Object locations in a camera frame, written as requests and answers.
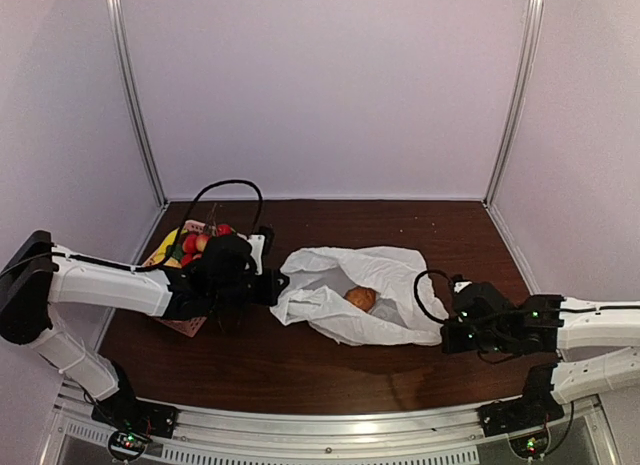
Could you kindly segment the brown kiwi toy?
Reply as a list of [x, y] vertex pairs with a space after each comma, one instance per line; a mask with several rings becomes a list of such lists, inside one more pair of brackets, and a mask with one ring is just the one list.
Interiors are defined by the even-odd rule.
[[356, 308], [368, 313], [375, 305], [377, 293], [367, 287], [354, 287], [346, 292], [344, 299]]

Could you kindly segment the red lychee bunch toy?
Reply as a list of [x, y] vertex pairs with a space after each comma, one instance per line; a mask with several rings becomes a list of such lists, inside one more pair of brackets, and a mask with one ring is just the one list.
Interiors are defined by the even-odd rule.
[[179, 240], [182, 251], [180, 259], [182, 267], [201, 258], [211, 239], [236, 233], [231, 225], [217, 220], [218, 209], [219, 205], [214, 203], [203, 222], [187, 221]]

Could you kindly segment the white plastic bag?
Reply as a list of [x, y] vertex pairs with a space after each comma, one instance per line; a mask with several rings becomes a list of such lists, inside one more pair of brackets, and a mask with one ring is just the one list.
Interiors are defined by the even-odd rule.
[[438, 346], [448, 313], [420, 275], [426, 270], [411, 249], [299, 249], [281, 267], [290, 282], [271, 313], [285, 326], [306, 322], [350, 346]]

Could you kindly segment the pink perforated basket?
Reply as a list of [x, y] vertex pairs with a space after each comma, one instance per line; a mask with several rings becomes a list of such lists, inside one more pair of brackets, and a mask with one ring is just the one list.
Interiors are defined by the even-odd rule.
[[[151, 266], [150, 258], [153, 256], [155, 251], [149, 255], [148, 259], [143, 263], [144, 266]], [[170, 286], [169, 289], [176, 289], [178, 292], [185, 292], [188, 288], [187, 285], [187, 277], [182, 273], [178, 273], [177, 268], [169, 269], [169, 278], [170, 278]], [[185, 320], [174, 319], [174, 312], [170, 312], [171, 318], [162, 318], [160, 316], [154, 316], [154, 319], [161, 322], [165, 326], [171, 328], [172, 330], [185, 335], [189, 338], [193, 338], [198, 330], [202, 327], [204, 322], [206, 321], [205, 316], [193, 317]]]

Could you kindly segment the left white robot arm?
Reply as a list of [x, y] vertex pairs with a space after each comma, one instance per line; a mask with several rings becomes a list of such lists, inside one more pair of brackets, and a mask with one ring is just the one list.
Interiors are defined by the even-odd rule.
[[135, 266], [85, 256], [34, 232], [1, 271], [1, 336], [26, 345], [76, 381], [123, 429], [137, 427], [144, 409], [125, 391], [107, 359], [76, 338], [55, 305], [122, 309], [169, 321], [206, 317], [214, 310], [276, 305], [289, 285], [279, 270], [263, 266], [265, 234], [211, 239], [203, 255], [184, 268]]

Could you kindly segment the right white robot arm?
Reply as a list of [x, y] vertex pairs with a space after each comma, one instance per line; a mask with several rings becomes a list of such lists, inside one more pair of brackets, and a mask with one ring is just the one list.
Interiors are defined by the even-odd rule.
[[453, 318], [441, 328], [448, 354], [475, 351], [520, 358], [553, 353], [530, 370], [513, 404], [519, 425], [535, 425], [551, 409], [639, 383], [639, 304], [535, 294], [521, 304], [488, 282], [456, 277]]

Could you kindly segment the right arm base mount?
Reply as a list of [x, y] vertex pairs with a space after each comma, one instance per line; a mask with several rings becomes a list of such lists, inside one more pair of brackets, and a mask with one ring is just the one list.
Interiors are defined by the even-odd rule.
[[564, 408], [541, 398], [494, 401], [477, 409], [484, 436], [506, 435], [511, 452], [529, 462], [552, 449], [550, 424], [562, 419]]

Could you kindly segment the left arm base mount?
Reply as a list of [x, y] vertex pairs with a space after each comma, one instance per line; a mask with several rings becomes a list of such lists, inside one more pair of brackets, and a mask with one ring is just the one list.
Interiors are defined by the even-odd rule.
[[97, 400], [83, 388], [83, 398], [92, 406], [93, 420], [114, 428], [107, 441], [112, 458], [128, 464], [144, 454], [153, 437], [173, 437], [178, 409], [137, 398], [124, 369], [112, 365], [118, 379], [116, 393]]

